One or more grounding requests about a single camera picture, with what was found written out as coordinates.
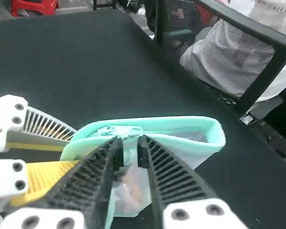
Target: mesh chair back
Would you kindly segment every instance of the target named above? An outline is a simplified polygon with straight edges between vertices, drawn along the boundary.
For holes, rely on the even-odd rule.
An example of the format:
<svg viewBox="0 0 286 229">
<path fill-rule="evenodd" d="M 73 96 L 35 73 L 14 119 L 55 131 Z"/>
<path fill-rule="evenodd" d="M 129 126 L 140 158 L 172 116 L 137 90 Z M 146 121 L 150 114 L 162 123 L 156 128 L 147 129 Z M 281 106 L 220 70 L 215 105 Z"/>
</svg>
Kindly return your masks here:
<svg viewBox="0 0 286 229">
<path fill-rule="evenodd" d="M 285 65 L 286 36 L 217 1 L 156 0 L 156 41 L 243 115 Z"/>
</svg>

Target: transparent pouch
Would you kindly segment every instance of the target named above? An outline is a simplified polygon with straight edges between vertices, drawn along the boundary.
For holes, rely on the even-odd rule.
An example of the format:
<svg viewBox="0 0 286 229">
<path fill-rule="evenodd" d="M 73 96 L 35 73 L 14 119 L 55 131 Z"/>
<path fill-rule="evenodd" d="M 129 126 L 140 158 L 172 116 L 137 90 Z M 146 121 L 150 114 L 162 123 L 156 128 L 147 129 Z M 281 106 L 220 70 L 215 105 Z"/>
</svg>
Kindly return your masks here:
<svg viewBox="0 0 286 229">
<path fill-rule="evenodd" d="M 147 170 L 137 164 L 137 140 L 143 134 L 171 149 L 192 169 L 225 145 L 220 123 L 203 116 L 104 120 L 83 127 L 64 148 L 61 160 L 81 159 L 114 136 L 123 140 L 125 167 L 113 184 L 109 221 L 113 216 L 135 217 L 151 203 Z"/>
</svg>

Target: red stool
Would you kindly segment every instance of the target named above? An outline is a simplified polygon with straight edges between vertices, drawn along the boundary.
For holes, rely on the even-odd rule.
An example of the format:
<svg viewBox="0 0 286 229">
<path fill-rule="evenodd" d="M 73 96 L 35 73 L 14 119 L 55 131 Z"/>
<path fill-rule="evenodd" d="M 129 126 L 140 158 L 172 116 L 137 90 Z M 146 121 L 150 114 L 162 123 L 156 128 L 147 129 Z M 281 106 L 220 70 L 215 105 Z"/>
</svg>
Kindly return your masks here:
<svg viewBox="0 0 286 229">
<path fill-rule="evenodd" d="M 11 14 L 18 17 L 18 10 L 33 10 L 43 15 L 53 15 L 58 8 L 58 0 L 41 0 L 41 3 L 26 0 L 11 0 Z"/>
</svg>

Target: black tabletop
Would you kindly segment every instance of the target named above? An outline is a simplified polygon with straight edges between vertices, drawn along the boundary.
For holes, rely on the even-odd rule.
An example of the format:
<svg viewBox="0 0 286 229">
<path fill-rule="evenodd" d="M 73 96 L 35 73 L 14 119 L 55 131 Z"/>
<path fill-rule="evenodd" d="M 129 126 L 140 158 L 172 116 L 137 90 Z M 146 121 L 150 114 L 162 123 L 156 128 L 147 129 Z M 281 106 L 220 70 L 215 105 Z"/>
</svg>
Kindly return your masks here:
<svg viewBox="0 0 286 229">
<path fill-rule="evenodd" d="M 23 96 L 74 128 L 113 118 L 214 117 L 227 143 L 196 171 L 250 229 L 286 228 L 286 163 L 119 10 L 0 21 L 5 94 Z M 136 218 L 116 218 L 112 229 L 152 222 L 148 207 Z"/>
</svg>

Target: person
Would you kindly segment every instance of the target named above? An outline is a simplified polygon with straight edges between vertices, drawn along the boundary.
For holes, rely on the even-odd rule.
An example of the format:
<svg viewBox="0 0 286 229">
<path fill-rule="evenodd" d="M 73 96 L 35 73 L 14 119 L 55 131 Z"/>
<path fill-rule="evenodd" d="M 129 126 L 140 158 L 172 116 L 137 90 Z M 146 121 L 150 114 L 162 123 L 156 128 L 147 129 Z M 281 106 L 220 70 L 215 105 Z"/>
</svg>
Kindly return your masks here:
<svg viewBox="0 0 286 229">
<path fill-rule="evenodd" d="M 286 35 L 286 0 L 224 0 L 224 4 Z M 242 96 L 274 54 L 271 46 L 223 19 L 201 34 L 183 53 L 180 64 L 194 71 L 193 61 L 198 60 L 208 74 L 197 77 L 236 98 Z M 256 102 L 269 100 L 285 88 L 286 65 Z"/>
</svg>

